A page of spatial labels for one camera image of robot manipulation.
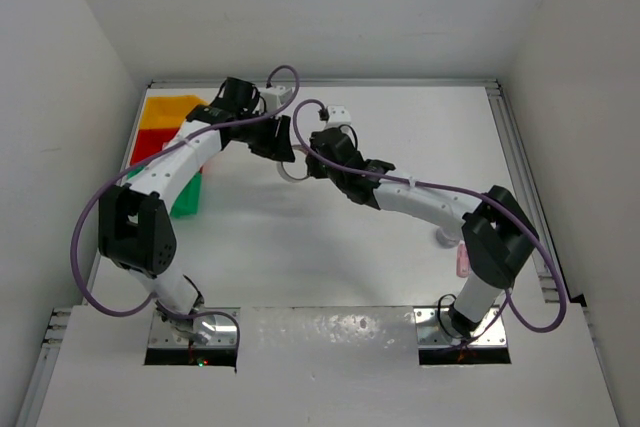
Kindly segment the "clear tape roll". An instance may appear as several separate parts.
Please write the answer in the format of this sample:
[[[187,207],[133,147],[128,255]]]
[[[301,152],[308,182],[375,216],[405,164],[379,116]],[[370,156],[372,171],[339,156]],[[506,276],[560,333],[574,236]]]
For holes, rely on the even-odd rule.
[[[279,162],[276,170],[280,177],[289,183],[300,183],[309,178],[306,165],[306,151],[300,145],[293,146],[294,161]]]

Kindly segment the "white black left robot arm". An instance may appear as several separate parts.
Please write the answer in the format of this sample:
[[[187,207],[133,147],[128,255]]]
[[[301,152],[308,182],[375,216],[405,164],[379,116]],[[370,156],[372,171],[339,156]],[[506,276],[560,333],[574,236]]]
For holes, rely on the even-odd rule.
[[[232,141],[269,160],[294,161],[290,119],[281,113],[293,98],[290,87],[227,78],[209,104],[186,115],[161,156],[99,199],[100,254],[136,278],[184,337],[214,326],[215,317],[204,313],[203,295],[174,262],[170,211],[203,165]]]

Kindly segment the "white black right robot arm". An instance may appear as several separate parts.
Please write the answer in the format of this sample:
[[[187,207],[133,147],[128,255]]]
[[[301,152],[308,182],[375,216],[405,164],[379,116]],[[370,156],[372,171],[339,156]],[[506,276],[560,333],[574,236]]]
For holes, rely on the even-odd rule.
[[[311,177],[330,179],[356,204],[433,224],[444,243],[464,244],[471,274],[445,314],[445,328],[451,337],[470,338],[499,294],[513,287],[532,254],[534,245],[525,233],[486,201],[471,208],[448,192],[391,181],[395,166],[364,158],[337,127],[312,133],[309,144]]]

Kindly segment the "green plastic bin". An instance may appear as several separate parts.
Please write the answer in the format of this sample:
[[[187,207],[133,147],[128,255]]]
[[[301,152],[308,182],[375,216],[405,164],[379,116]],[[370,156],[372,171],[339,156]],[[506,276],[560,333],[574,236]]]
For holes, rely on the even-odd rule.
[[[178,219],[197,214],[200,204],[201,185],[202,170],[199,170],[177,196],[170,211],[172,218]]]

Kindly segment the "yellow plastic bin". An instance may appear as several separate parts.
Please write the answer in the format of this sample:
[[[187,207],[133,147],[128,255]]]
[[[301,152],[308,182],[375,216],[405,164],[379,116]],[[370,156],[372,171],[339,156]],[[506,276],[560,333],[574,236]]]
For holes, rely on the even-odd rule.
[[[145,101],[140,130],[177,130],[187,115],[206,101],[195,95],[149,97]]]

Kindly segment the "red plastic bin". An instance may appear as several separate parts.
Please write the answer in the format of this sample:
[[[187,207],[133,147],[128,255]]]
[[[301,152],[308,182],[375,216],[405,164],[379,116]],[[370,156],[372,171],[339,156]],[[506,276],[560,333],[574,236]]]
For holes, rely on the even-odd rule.
[[[137,132],[129,164],[136,164],[163,150],[177,132],[177,128],[140,129]]]

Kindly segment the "pink clip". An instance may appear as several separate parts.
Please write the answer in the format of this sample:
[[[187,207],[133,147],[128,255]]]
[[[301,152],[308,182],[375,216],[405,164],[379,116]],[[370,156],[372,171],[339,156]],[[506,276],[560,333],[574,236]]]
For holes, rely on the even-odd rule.
[[[467,278],[471,273],[470,261],[464,243],[460,243],[456,254],[456,275],[459,278]]]

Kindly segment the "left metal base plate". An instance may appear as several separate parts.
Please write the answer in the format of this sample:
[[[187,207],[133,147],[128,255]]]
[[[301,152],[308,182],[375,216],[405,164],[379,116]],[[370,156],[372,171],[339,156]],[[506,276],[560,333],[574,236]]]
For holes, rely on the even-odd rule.
[[[235,349],[238,342],[239,308],[204,307],[205,316],[194,320],[176,320],[156,311],[153,315],[147,346],[151,349],[186,351]]]

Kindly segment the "metal base plate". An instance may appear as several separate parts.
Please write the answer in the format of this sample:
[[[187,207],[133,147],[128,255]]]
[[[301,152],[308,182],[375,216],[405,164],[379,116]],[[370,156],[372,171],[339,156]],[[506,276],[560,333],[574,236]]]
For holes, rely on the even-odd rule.
[[[151,349],[186,351],[235,349],[238,342],[239,308],[204,307],[205,316],[194,320],[176,320],[156,311],[153,315],[147,346]]]
[[[452,327],[447,325],[442,328],[437,314],[438,310],[435,306],[414,308],[418,347],[422,350],[453,348],[463,342],[461,335],[454,333]],[[499,307],[494,306],[489,310],[477,329],[472,332],[471,338],[473,341],[468,341],[468,347],[471,349],[508,347]]]

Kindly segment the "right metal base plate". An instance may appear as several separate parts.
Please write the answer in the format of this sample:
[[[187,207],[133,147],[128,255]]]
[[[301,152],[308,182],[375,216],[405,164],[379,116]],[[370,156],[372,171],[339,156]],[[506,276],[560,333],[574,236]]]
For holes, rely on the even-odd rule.
[[[442,328],[437,314],[438,310],[435,306],[414,308],[418,347],[422,350],[453,348],[463,342],[461,335],[454,333],[452,327],[447,325]],[[473,341],[468,341],[468,347],[471,349],[508,347],[499,307],[494,306],[489,310],[477,329],[472,332],[471,338]]]

